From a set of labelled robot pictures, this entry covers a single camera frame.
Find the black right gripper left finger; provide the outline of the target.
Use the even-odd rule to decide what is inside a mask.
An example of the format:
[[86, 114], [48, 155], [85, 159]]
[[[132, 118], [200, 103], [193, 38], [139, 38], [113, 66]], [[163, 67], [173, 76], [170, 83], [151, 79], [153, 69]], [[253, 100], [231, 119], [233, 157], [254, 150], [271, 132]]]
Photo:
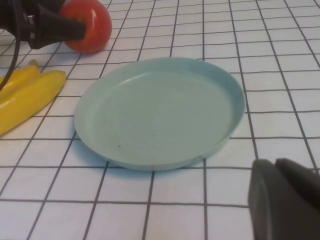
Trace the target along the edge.
[[320, 211], [298, 195], [276, 163], [253, 162], [248, 207], [256, 240], [320, 238]]

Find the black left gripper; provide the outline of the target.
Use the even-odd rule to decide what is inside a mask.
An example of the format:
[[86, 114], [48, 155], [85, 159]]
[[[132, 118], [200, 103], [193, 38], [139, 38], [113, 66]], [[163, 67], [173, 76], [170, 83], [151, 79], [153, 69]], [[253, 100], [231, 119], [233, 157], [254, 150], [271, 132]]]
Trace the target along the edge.
[[60, 15], [65, 0], [1, 0], [0, 28], [16, 39], [28, 42], [31, 49], [82, 40], [86, 25]]

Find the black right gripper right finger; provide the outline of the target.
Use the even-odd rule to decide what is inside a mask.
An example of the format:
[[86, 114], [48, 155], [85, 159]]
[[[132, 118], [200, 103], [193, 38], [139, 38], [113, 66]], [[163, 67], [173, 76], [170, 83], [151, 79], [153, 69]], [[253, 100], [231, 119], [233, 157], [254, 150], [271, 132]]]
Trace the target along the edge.
[[320, 176], [287, 158], [278, 158], [275, 166], [298, 195], [320, 211]]

